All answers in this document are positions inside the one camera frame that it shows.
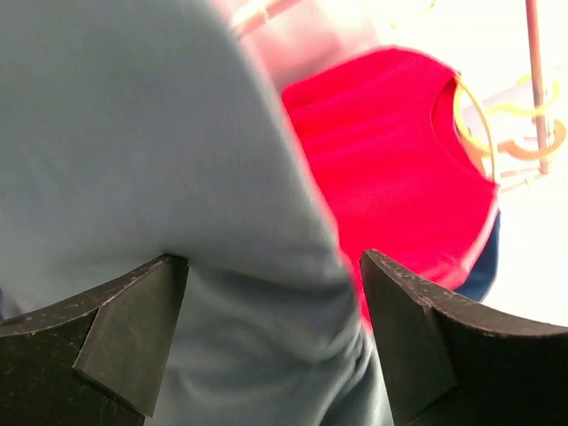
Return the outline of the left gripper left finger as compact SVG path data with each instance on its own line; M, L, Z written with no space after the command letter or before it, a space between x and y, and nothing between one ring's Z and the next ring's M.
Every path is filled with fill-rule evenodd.
M154 413L188 263L160 256L1 326L3 425L141 425Z

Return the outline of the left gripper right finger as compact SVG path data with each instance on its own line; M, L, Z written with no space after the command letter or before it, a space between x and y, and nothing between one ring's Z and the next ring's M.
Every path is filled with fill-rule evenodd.
M567 330L424 280L369 250L361 274L397 425L567 422Z

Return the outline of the grey-blue t-shirt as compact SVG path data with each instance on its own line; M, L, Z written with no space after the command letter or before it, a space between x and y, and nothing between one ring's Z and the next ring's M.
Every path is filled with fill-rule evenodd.
M152 424L391 424L327 206L213 5L2 2L2 313L162 254L192 270Z

